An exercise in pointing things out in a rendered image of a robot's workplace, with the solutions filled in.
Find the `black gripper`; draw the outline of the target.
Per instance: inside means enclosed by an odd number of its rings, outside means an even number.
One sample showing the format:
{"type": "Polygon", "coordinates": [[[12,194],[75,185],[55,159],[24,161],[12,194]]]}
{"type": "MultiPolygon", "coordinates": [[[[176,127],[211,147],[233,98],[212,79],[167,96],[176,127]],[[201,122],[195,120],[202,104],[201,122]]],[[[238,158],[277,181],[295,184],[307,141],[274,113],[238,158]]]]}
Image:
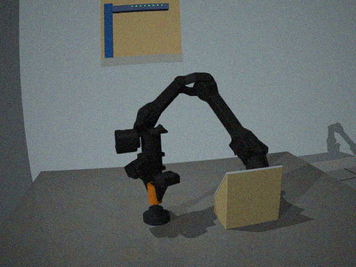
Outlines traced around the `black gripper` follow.
{"type": "Polygon", "coordinates": [[[146,190],[147,183],[151,182],[155,187],[157,201],[161,201],[168,186],[180,183],[180,175],[173,171],[162,172],[166,167],[162,165],[162,157],[165,156],[165,153],[161,150],[155,152],[142,151],[140,154],[142,158],[144,158],[144,155],[147,155],[147,159],[150,160],[153,171],[146,172],[140,176],[139,179],[143,181],[146,190]]]}

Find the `orange knob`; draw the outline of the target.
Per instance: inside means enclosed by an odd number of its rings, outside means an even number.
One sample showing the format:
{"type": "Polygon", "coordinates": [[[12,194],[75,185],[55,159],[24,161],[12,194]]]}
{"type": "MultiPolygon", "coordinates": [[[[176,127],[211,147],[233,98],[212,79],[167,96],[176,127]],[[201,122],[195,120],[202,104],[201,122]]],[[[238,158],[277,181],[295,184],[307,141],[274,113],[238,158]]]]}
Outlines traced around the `orange knob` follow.
{"type": "Polygon", "coordinates": [[[149,203],[151,205],[158,205],[162,203],[162,200],[157,201],[155,187],[151,184],[151,182],[147,183],[147,192],[149,195],[149,203]]]}

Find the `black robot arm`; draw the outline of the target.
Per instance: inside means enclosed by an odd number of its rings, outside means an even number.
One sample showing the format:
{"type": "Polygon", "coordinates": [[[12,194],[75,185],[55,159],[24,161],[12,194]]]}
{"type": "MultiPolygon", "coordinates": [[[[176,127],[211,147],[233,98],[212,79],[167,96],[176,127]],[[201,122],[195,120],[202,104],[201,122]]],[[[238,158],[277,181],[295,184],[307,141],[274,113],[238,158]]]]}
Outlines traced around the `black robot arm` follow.
{"type": "MultiPolygon", "coordinates": [[[[168,130],[164,129],[161,124],[154,126],[161,113],[180,93],[197,96],[200,100],[207,102],[230,134],[229,147],[235,156],[241,159],[246,170],[269,167],[266,157],[269,148],[258,140],[252,131],[241,125],[220,96],[214,78],[206,72],[177,76],[154,101],[138,110],[133,129],[115,130],[117,154],[137,152],[140,146],[144,152],[161,150],[161,134],[168,133],[168,130]],[[194,86],[185,86],[190,83],[194,83],[194,86]]],[[[137,154],[137,159],[126,165],[124,169],[128,177],[133,179],[138,179],[146,172],[153,171],[147,155],[142,158],[141,154],[137,154]]]]}

